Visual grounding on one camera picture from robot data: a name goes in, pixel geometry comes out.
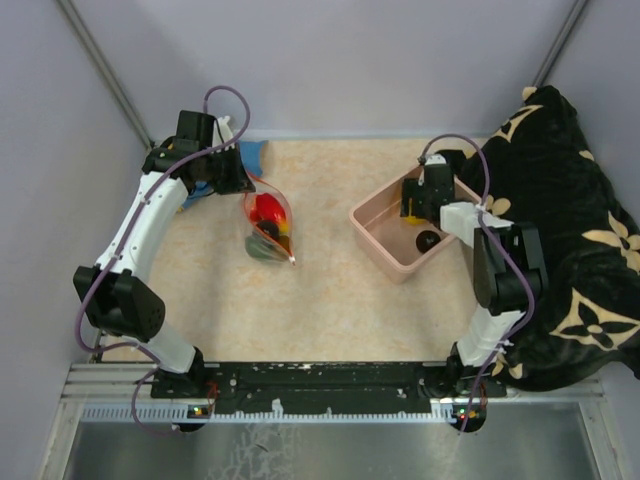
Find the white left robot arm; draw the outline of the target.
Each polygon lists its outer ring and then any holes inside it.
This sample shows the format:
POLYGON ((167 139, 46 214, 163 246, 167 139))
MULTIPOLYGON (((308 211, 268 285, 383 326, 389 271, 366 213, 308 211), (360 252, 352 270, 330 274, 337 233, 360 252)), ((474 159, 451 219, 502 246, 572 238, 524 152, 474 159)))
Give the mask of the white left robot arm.
POLYGON ((189 397, 206 389, 208 373, 196 365, 197 349, 166 321, 165 303, 148 280, 174 214, 198 185, 218 195, 254 191, 241 160, 241 135, 229 123, 227 116, 181 111, 175 135, 148 153, 116 235, 92 266, 78 267, 73 276, 81 301, 75 323, 87 319, 120 346, 140 350, 173 373, 174 387, 189 397))

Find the dark green lime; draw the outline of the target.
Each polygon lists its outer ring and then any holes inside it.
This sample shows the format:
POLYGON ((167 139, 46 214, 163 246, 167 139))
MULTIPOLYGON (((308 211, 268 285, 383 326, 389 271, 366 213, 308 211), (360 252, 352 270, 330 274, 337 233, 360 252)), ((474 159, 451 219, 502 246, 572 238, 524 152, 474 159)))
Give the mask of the dark green lime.
POLYGON ((256 260, 269 261, 273 259, 270 247, 254 235, 245 238, 245 251, 256 260))

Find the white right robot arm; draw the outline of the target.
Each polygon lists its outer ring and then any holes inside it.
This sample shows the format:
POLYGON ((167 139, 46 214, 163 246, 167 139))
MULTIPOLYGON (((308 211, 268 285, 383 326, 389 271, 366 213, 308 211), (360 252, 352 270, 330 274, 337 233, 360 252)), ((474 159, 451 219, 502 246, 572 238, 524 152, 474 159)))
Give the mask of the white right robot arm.
POLYGON ((419 173, 402 181, 400 215, 427 220, 472 248, 477 308, 469 332, 455 345, 460 362, 446 372, 454 393, 470 395, 482 383, 479 367, 507 345, 514 326, 532 317, 548 286, 539 231, 458 198, 452 169, 439 155, 421 161, 419 173))

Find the pink plastic bin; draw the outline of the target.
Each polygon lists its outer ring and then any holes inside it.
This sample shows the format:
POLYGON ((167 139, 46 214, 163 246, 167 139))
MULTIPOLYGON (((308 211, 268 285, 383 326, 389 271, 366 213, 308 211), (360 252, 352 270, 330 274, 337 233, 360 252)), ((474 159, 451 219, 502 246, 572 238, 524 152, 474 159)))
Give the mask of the pink plastic bin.
POLYGON ((464 278, 472 277, 471 248, 427 221, 412 222, 400 215, 402 183, 419 176, 413 168, 383 184, 358 202, 349 212, 356 244, 394 284, 402 284, 433 262, 437 256, 452 254, 454 263, 462 268, 464 278), (424 231, 436 233, 440 241, 422 253, 416 246, 424 231))

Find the yellow lemon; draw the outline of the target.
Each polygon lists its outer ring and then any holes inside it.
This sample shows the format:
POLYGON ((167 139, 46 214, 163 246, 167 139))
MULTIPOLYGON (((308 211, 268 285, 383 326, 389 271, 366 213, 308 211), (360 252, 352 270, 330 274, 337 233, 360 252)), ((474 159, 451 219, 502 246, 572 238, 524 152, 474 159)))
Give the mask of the yellow lemon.
POLYGON ((412 199, 409 200, 407 215, 404 217, 404 220, 410 225, 421 225, 426 222, 424 218, 414 215, 412 199))

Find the dark purple fruit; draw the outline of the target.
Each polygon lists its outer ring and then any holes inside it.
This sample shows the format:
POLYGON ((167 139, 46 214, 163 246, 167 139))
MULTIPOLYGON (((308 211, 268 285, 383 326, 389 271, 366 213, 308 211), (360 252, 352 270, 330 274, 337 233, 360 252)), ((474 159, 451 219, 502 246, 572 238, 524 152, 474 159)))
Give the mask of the dark purple fruit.
POLYGON ((417 235, 415 245, 421 254, 425 254, 435 247, 440 241, 441 238, 435 231, 424 230, 417 235))
POLYGON ((278 240, 280 238, 280 229, 276 223, 270 220, 262 220, 258 222, 256 226, 268 237, 274 240, 278 240))

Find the red pepper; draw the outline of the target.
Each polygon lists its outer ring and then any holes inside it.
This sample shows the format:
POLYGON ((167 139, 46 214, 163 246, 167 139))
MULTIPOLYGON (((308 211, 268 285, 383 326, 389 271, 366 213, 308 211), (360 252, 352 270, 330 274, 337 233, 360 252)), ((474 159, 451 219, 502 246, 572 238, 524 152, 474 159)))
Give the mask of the red pepper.
POLYGON ((276 224, 286 222, 286 212, 280 201, 269 193, 254 197, 249 210, 249 218, 254 222, 271 221, 276 224))

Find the clear zip bag orange zipper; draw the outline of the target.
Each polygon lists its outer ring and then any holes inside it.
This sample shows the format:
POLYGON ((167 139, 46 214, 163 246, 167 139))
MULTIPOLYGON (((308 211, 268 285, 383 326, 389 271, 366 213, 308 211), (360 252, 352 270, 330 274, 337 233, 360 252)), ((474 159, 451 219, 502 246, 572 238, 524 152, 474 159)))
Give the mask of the clear zip bag orange zipper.
POLYGON ((262 262, 296 264, 293 247, 293 214, 284 194, 257 176, 248 173, 254 190, 242 202, 244 247, 253 259, 262 262))

